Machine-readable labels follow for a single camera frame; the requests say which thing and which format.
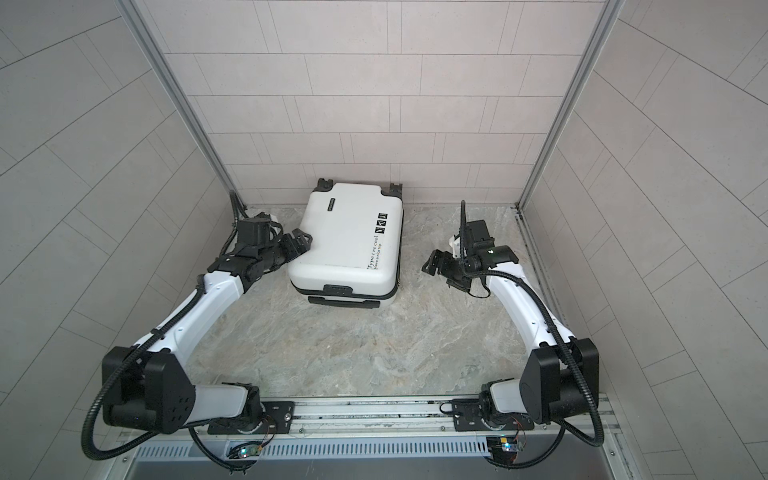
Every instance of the back wall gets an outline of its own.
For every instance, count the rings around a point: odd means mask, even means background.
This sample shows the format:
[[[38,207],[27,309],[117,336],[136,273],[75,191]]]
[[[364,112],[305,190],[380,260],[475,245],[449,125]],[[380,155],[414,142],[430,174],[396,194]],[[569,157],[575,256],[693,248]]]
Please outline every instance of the back wall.
[[[135,1],[249,204],[517,201],[603,6]]]

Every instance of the side wall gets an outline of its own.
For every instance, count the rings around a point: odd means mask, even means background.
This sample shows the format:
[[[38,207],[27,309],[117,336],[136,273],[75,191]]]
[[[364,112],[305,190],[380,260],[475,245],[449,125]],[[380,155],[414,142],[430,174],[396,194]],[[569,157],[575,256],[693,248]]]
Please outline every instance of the side wall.
[[[766,31],[760,0],[627,0],[525,207],[646,478],[768,473]]]
[[[191,291],[227,204],[111,0],[0,3],[0,476],[83,478],[101,357]]]
[[[512,203],[602,2],[135,0],[246,202]]]

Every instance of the gray marble surface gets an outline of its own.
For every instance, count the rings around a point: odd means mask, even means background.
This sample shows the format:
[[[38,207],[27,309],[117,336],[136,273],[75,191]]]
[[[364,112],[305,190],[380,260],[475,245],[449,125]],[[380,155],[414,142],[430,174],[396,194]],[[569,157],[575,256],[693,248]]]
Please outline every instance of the gray marble surface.
[[[288,231],[303,215],[266,211]],[[509,245],[532,278],[512,209],[468,207],[467,216],[485,219],[496,244]],[[525,346],[500,302],[471,298],[421,272],[432,250],[447,250],[456,232],[457,207],[406,205],[400,288],[384,309],[312,305],[285,268],[266,275],[200,341],[189,377],[250,382],[269,397],[473,394],[488,381],[519,377]],[[485,294],[479,280],[472,292]]]

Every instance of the white suitcase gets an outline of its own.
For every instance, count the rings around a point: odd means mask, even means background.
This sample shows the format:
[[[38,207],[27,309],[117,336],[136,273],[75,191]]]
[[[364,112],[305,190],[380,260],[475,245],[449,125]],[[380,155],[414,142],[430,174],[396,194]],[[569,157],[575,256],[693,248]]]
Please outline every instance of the white suitcase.
[[[377,308],[395,299],[400,273],[402,185],[334,184],[319,179],[300,229],[310,251],[288,277],[310,303]]]

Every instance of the black mounting plate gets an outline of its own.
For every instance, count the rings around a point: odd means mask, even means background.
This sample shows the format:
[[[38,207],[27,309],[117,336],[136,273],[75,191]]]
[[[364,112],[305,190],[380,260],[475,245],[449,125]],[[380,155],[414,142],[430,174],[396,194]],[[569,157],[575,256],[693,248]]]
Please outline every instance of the black mounting plate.
[[[288,433],[290,430],[290,424],[293,421],[293,410],[296,408],[296,404],[293,402],[261,402],[264,405],[264,412],[272,417],[277,423],[277,433]],[[261,422],[256,430],[253,430],[248,435],[261,435],[266,434],[268,428],[267,422]],[[221,425],[220,423],[211,422],[208,424],[208,435],[242,435],[243,433],[237,429]]]
[[[492,429],[482,421],[482,413],[479,403],[453,403],[451,410],[458,414],[453,415],[453,427],[457,432],[494,432],[496,430],[517,430],[518,425],[510,421],[506,426],[500,429]],[[512,416],[520,422],[523,430],[533,430],[534,424],[528,415],[523,413],[513,413]]]

